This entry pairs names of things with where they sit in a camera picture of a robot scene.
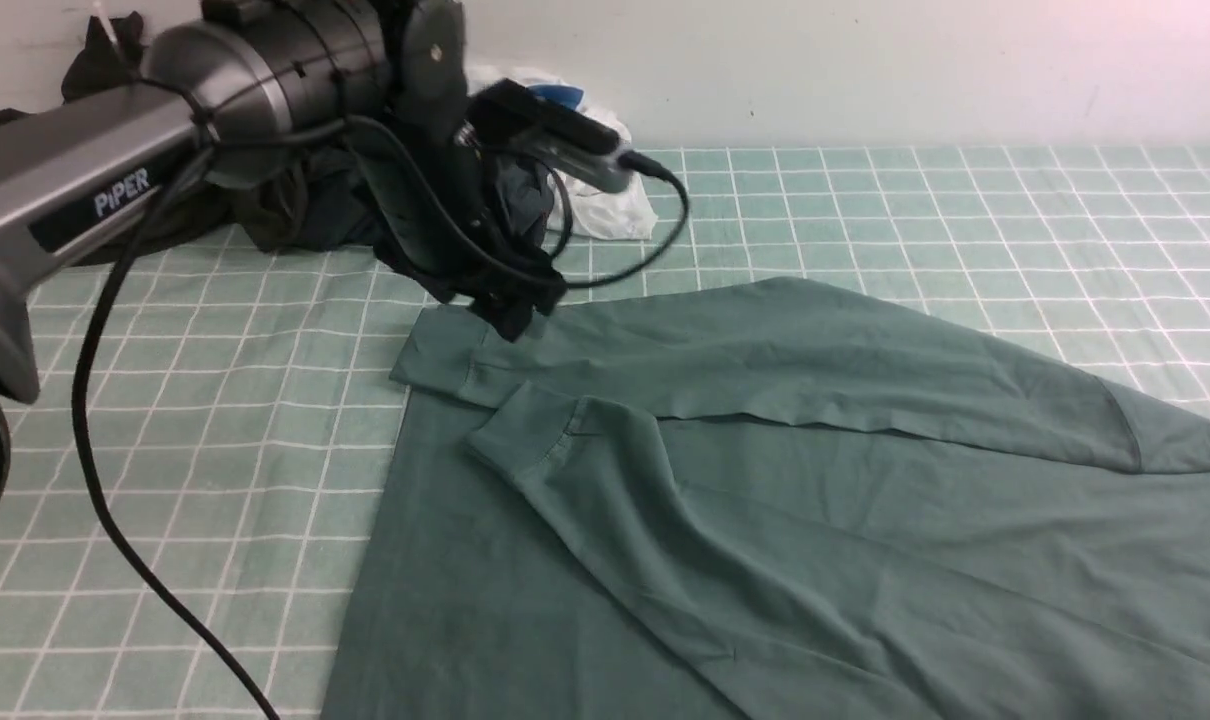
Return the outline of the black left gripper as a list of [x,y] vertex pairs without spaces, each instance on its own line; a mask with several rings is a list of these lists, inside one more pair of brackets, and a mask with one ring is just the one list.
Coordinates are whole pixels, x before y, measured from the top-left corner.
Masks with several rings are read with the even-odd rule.
[[440,304],[468,296],[472,313],[518,340],[536,313],[555,309],[565,282],[554,252],[544,249],[547,223],[541,240],[514,232],[499,217],[494,182],[500,165],[513,161],[546,169],[557,200],[564,184],[531,156],[459,142],[471,104],[462,4],[375,1],[371,8],[390,81],[375,128],[355,133],[355,155],[394,234],[373,246],[375,257]]

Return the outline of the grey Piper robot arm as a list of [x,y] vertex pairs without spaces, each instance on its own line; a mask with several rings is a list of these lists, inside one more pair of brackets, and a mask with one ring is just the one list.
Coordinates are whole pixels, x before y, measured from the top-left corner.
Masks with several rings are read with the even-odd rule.
[[[866,430],[1122,476],[1210,473],[1210,425],[1008,342],[807,281],[590,304],[551,252],[500,227],[482,186],[495,152],[615,191],[633,175],[686,188],[613,132],[509,79],[463,91],[457,1],[206,1],[163,31],[125,85],[0,128],[0,396],[33,404],[25,296],[108,249],[113,264],[76,365],[83,393],[103,328],[152,223],[198,184],[257,188],[298,149],[375,136],[398,182],[375,197],[378,257],[473,336],[567,332],[620,357],[657,417],[751,416]],[[0,495],[8,437],[0,417]]]

